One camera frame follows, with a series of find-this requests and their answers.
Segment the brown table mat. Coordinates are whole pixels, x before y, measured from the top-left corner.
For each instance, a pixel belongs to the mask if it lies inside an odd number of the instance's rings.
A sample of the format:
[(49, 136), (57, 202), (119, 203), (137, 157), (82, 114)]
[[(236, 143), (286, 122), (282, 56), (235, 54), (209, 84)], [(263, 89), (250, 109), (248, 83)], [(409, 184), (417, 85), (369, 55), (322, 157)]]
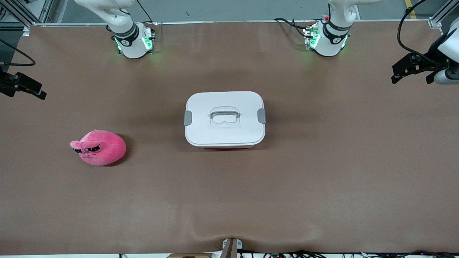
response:
[[(280, 23), (164, 25), (131, 60), (104, 27), (34, 27), (12, 67), (43, 85), (0, 96), (0, 255), (459, 253), (459, 86), (392, 84), (397, 22), (357, 22), (332, 58)], [(196, 93), (252, 91), (266, 134), (249, 149), (185, 138)], [(124, 157), (85, 163), (93, 130)]]

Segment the aluminium table edge rail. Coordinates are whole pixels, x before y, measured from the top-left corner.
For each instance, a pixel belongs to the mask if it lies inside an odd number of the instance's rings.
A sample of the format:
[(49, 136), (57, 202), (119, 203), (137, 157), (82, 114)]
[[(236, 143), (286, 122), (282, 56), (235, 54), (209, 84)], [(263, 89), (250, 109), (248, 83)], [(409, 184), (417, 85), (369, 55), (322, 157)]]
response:
[[(274, 23), (275, 20), (247, 20), (247, 21), (229, 21), (229, 23)], [(357, 22), (397, 22), (395, 19), (377, 19), (377, 20), (356, 20)], [(223, 23), (222, 21), (175, 21), (175, 22), (154, 22), (153, 25), (179, 25), (179, 24), (202, 24), (202, 23)], [(106, 23), (34, 23), (35, 27), (105, 27)]]

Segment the aluminium frame post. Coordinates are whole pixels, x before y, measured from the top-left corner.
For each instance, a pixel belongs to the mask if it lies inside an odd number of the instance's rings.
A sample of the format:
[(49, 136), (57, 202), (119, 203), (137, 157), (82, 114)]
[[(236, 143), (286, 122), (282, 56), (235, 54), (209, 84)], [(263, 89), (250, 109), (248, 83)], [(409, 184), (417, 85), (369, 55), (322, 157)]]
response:
[(428, 18), (430, 28), (441, 28), (441, 21), (459, 6), (459, 0), (446, 0), (445, 4)]
[(30, 28), (49, 17), (54, 0), (0, 0), (0, 31), (21, 31), (29, 36)]

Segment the white box lid grey latches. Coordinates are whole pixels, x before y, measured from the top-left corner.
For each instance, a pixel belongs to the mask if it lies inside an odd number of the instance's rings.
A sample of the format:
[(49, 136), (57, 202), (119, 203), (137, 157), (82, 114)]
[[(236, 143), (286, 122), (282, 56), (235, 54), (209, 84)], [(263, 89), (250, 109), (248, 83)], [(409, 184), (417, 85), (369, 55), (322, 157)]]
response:
[(266, 134), (262, 97), (252, 91), (201, 92), (185, 108), (185, 138), (191, 145), (257, 145)]

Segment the pink plush toy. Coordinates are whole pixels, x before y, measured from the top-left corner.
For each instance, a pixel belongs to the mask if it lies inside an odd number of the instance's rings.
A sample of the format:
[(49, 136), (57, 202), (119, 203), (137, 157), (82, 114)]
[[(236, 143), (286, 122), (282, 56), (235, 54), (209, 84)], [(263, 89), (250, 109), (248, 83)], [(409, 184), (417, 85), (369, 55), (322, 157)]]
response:
[(90, 131), (82, 139), (70, 142), (70, 147), (85, 163), (94, 166), (116, 163), (127, 151), (119, 135), (105, 130)]

